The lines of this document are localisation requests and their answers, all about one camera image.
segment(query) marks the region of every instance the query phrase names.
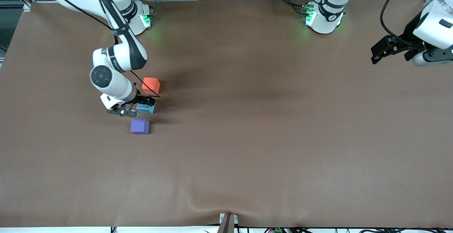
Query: cube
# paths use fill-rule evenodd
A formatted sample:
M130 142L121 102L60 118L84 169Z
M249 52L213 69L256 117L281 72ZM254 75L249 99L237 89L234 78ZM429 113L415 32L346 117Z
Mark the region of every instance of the cube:
M156 107L156 104L154 103L153 106L150 106L149 104L137 104L136 110L140 113L144 114L152 114L154 113L154 107Z
M153 95L154 93L145 86L145 84L152 89L156 94L159 94L160 83L157 78L143 78L142 90L146 94Z
M149 134L149 121L145 119L132 119L131 133L135 135Z

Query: blue block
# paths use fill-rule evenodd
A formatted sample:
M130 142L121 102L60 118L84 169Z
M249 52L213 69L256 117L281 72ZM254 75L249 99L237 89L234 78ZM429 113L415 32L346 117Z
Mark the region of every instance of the blue block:
M149 121L145 119L132 119L131 133L135 135L149 134Z
M137 104L137 111L144 114L152 114L154 113L154 107L156 107L156 103L153 106L149 104Z

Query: orange cube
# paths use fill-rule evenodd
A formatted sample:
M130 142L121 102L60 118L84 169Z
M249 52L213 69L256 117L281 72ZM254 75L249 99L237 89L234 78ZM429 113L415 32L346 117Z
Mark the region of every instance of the orange cube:
M142 90L146 94L154 95L154 93L145 86L145 84L152 89L156 94L159 94L160 83L157 78L143 78Z

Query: white robot link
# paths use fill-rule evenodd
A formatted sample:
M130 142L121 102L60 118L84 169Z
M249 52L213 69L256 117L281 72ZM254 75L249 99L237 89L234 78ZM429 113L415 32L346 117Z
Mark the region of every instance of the white robot link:
M389 34L371 48L373 64L403 51L418 67L452 62L453 0L426 0L400 36Z
M107 48L96 49L92 55L90 81L101 95L101 101L107 112L119 116L137 117L132 110L133 104L154 105L155 100L149 95L140 94L135 85L124 77L123 72L141 69L148 60L143 45L136 34L149 27L149 6L133 0L57 0L63 6L80 9L96 14L107 20L113 35L122 43Z
M311 13L305 25L320 34L329 34L340 25L343 10L349 0L314 0L308 5Z

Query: brown table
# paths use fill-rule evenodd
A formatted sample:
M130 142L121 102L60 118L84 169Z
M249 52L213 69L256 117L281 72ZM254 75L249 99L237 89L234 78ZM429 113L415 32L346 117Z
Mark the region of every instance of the brown table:
M139 36L163 83L152 134L88 74L110 32L22 14L0 71L0 226L453 227L453 66L372 65L383 0L330 35L280 1L164 2ZM421 0L395 0L400 33Z

